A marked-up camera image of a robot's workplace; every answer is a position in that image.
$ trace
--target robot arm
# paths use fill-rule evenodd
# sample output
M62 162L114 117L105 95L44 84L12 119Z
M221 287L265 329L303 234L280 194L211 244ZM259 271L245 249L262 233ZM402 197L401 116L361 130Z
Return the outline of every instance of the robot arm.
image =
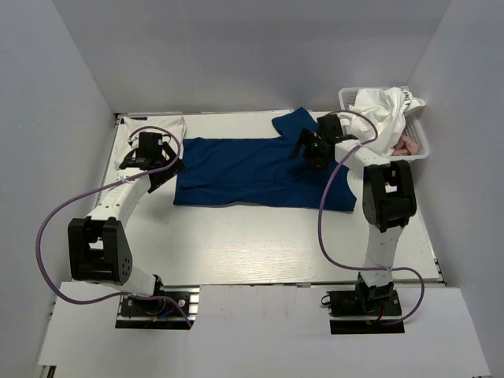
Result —
M170 169L128 180L138 173L165 167L176 157L162 137L161 133L141 132L138 148L120 165L118 179L124 184L111 189L85 218L70 222L70 269L74 280L147 296L154 295L161 286L159 277L134 265L124 228L141 197L184 168L179 159Z
M341 161L358 144L353 139L335 144L335 159ZM407 161L389 161L361 148L345 162L345 166L364 184L362 209L369 222L364 266L391 267L402 230L417 211L410 165ZM381 291L384 296L391 294L393 279L390 271L363 271L360 277L367 287L375 288L372 293L375 297L380 296Z
M360 145L354 136L343 135L337 115L318 118L317 123L316 132L302 131L292 158L305 145L303 157L307 162L315 169L326 169L331 159L342 161ZM402 230L417 211L410 165L407 161L389 161L366 148L350 155L344 165L357 174L364 185L362 208L369 223L364 266L391 267ZM355 292L348 296L351 300L334 295L331 304L343 309L345 314L369 314L385 308L396 296L389 270L362 270Z

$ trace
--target gray wall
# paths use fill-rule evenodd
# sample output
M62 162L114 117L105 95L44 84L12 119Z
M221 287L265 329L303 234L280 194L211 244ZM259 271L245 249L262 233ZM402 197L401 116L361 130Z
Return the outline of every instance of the gray wall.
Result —
M54 296L35 262L35 235L56 205L96 185L113 115L50 0L0 1L0 376L30 377ZM57 282L69 278L66 226L43 240Z
M115 112L333 109L404 84L450 0L54 0Z
M453 1L409 81L432 152L417 193L443 273L504 377L504 2Z

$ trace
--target shirt sleeve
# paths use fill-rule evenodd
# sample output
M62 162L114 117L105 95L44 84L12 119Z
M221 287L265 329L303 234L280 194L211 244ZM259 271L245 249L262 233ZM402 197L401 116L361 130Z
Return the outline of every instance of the shirt sleeve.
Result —
M292 142L292 148L294 148L303 128L307 128L312 132L318 129L318 123L310 116L305 108L299 108L285 116L273 118L272 123L275 130L277 130L281 136Z

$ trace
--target white cloth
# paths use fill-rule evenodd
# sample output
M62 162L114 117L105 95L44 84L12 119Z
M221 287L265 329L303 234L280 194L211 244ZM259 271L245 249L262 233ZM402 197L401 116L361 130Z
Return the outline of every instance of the white cloth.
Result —
M350 106L350 110L368 117L376 125L378 139L366 147L381 156L390 156L406 126L405 116L424 105L425 101L414 98L408 87L393 87L387 90L363 88L359 90L355 104ZM358 116L341 113L340 120L341 125L361 142L374 136L369 123Z
M132 149L138 147L139 134L135 135L132 139L132 145L128 143L130 141L129 136L135 130L143 126L158 126L159 128L164 128L165 130L171 132L177 140L180 142L180 156L183 154L183 138L186 135L186 121L183 117L177 117L173 119L173 116L153 116L148 117L147 120L134 120L130 117L124 117L124 124L119 125L117 130L116 142L114 143L113 151L113 165L116 170L119 170L119 165L124 160L124 157ZM163 137L163 141L169 142L169 145L173 150L177 151L176 143L170 140L168 136Z

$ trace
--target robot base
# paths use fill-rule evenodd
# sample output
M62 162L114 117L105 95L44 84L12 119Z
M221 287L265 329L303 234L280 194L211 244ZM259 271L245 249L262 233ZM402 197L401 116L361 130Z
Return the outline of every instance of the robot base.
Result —
M195 314L191 313L193 294L190 291L163 290L158 293L158 295L165 295L177 301L191 323L194 323L195 317ZM116 328L189 329L189 326L179 311L169 302L164 300L139 301L132 297L121 297Z
M397 291L369 311L364 311L356 291L329 291L328 295L332 335L404 333L402 322L387 324L402 315Z

